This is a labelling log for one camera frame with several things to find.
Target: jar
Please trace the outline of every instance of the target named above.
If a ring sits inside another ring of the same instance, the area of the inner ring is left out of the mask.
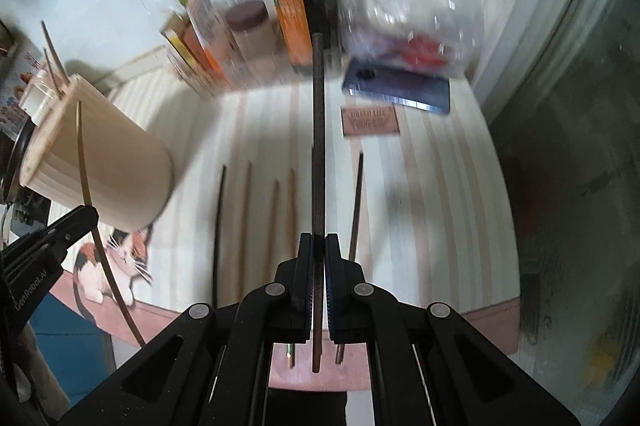
[[[245,60],[275,53],[276,36],[264,1],[244,1],[231,7],[225,19]]]

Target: smartphone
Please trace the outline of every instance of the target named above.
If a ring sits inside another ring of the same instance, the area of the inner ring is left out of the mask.
[[[351,61],[342,91],[441,115],[450,110],[449,79],[399,70],[371,60]]]

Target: chopstick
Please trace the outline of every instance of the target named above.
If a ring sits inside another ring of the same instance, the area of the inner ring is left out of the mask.
[[[324,306],[324,238],[325,238],[325,168],[326,135],[324,126],[324,52],[322,34],[312,37],[313,46],[313,107],[314,124],[312,152],[312,233],[314,235],[314,294],[312,303],[313,339],[311,371],[320,372],[322,358],[322,314]]]
[[[51,41],[51,38],[49,37],[49,31],[47,30],[47,25],[44,24],[44,21],[40,21],[40,26],[42,27],[44,38],[47,41],[47,46],[49,47],[49,50],[51,52],[51,57],[53,57],[53,62],[55,62],[56,67],[58,67],[58,70],[60,71],[60,74],[62,75],[62,79],[65,81],[65,84],[68,84],[69,76],[66,75],[65,69],[62,66],[62,62],[58,57],[58,53],[56,52],[56,49],[53,47],[53,43]]]
[[[289,247],[290,257],[298,255],[297,229],[298,229],[298,195],[296,192],[296,172],[289,168]],[[287,367],[296,366],[296,343],[287,343]]]
[[[84,200],[84,205],[92,205],[91,203],[91,191],[89,190],[89,178],[86,174],[86,164],[84,162],[84,142],[82,141],[82,103],[78,101],[76,104],[76,139],[78,142],[78,167],[80,170],[80,185],[82,187],[82,199]],[[111,266],[109,265],[109,260],[107,259],[107,255],[104,253],[104,247],[102,246],[102,239],[100,238],[100,233],[98,232],[98,228],[94,227],[91,229],[91,236],[94,239],[95,249],[98,253],[98,257],[100,258],[100,263],[102,264],[102,268],[104,269],[104,275],[109,282],[109,287],[111,288],[111,293],[120,308],[120,312],[124,317],[124,320],[127,322],[129,326],[129,330],[135,337],[138,344],[142,347],[145,346],[145,340],[140,334],[136,323],[133,321],[133,317],[129,313],[129,309],[127,309],[127,305],[122,299],[122,294],[120,294],[120,289],[118,288],[118,284],[116,283],[115,278],[113,277],[113,272],[111,271]]]
[[[53,83],[53,88],[56,90],[56,95],[58,96],[58,100],[61,100],[62,92],[60,91],[60,88],[58,87],[58,83],[56,82],[56,76],[53,75],[53,71],[51,70],[51,61],[49,60],[49,53],[47,52],[46,48],[44,49],[44,57],[47,60],[47,73],[51,78],[51,82]]]
[[[267,254],[266,254],[266,266],[267,266],[267,281],[269,283],[273,280],[273,276],[270,276],[271,265],[273,264],[273,252],[276,248],[276,223],[278,221],[278,198],[280,195],[280,182],[278,180],[273,183],[273,190],[271,192],[271,212],[269,214],[269,230],[267,233]]]
[[[218,208],[216,210],[216,226],[213,230],[213,269],[211,273],[211,306],[218,308],[218,262],[220,259],[220,224],[222,222],[222,203],[225,196],[226,166],[222,166],[220,189],[218,190]]]
[[[246,167],[246,178],[244,181],[244,201],[242,203],[242,222],[240,227],[240,248],[238,257],[238,301],[244,297],[244,259],[246,257],[246,241],[249,234],[249,208],[251,206],[251,183],[254,165],[249,162]]]
[[[353,221],[351,222],[351,243],[349,244],[349,261],[356,261],[358,247],[358,229],[360,228],[360,202],[362,201],[362,172],[364,169],[364,154],[358,157],[358,175],[356,176],[356,194],[353,200]],[[344,345],[338,345],[335,351],[335,364],[342,364],[344,359]]]

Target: calico cat illustration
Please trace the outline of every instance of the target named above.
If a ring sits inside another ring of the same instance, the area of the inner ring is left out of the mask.
[[[129,234],[116,229],[104,247],[104,253],[109,260],[113,277],[127,307],[132,306],[134,302],[131,282],[139,276],[148,283],[152,281],[151,275],[146,269],[146,244],[149,236],[149,227]],[[91,242],[85,243],[76,257],[74,297],[81,316],[95,323],[93,315],[82,304],[80,289],[82,289],[85,298],[100,304],[105,295],[111,296],[107,277],[104,274],[95,245]]]

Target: orange bottle label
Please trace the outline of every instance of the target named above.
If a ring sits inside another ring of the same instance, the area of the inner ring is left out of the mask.
[[[304,1],[276,0],[276,10],[291,64],[311,64],[313,49]]]

